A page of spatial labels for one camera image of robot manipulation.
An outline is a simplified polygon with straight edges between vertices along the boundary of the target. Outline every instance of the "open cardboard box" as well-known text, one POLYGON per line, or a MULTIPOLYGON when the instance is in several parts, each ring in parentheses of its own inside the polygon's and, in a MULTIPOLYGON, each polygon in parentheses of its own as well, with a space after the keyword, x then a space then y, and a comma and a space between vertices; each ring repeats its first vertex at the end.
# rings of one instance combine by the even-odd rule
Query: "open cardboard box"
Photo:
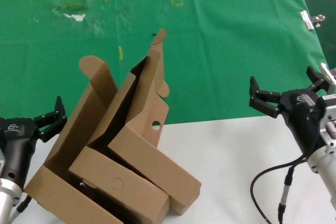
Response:
POLYGON ((156 148, 168 113, 160 98, 169 94, 165 35, 160 30, 119 90, 105 62, 81 60, 90 83, 25 188, 65 223, 157 224, 169 207, 182 214, 198 197, 201 183, 156 148))

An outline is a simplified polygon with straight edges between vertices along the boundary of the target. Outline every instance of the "white surface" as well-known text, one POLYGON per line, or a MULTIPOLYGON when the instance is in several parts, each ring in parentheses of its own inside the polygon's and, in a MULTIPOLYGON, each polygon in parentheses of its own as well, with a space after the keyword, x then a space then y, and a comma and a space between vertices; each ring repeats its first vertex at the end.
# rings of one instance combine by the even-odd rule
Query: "white surface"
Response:
MULTIPOLYGON (((38 142, 28 179, 38 170, 55 139, 38 142)), ((202 182, 201 195, 183 216, 170 213, 164 224, 266 223, 250 198, 252 179, 262 170, 301 155, 282 117, 232 119, 166 125, 159 149, 202 182)), ((277 208, 287 169, 256 183, 255 195, 267 217, 277 223, 277 208)), ((296 168, 284 224, 336 223, 330 195, 307 164, 296 168)), ((63 223, 34 201, 16 224, 63 223)))

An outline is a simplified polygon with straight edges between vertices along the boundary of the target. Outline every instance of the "green tablecloth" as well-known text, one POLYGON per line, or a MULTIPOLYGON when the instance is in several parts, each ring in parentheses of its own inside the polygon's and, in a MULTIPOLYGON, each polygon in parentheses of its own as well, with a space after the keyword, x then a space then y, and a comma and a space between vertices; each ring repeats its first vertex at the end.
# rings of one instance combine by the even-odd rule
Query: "green tablecloth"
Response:
POLYGON ((70 114, 88 83, 79 59, 105 60, 118 85, 159 28, 171 94, 167 123, 258 115, 249 77, 262 89, 309 84, 325 61, 304 0, 0 0, 0 116, 33 117, 61 95, 70 114), (63 15, 85 14, 82 22, 63 15))

